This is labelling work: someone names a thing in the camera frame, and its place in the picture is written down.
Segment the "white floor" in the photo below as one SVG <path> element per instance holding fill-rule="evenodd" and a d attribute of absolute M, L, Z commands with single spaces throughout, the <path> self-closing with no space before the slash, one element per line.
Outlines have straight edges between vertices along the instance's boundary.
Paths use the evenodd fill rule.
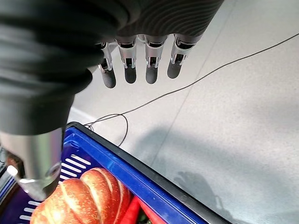
<path fill-rule="evenodd" d="M 133 109 L 296 34 L 298 21 L 297 0 L 226 0 L 177 79 L 166 75 L 173 37 L 154 85 L 145 81 L 141 43 L 135 84 L 124 81 L 116 49 L 117 86 L 105 88 L 97 69 L 76 96 L 70 120 L 86 123 Z M 122 148 L 234 224 L 298 224 L 298 72 L 299 37 L 127 114 Z M 94 128 L 118 144 L 125 121 L 118 117 Z"/>

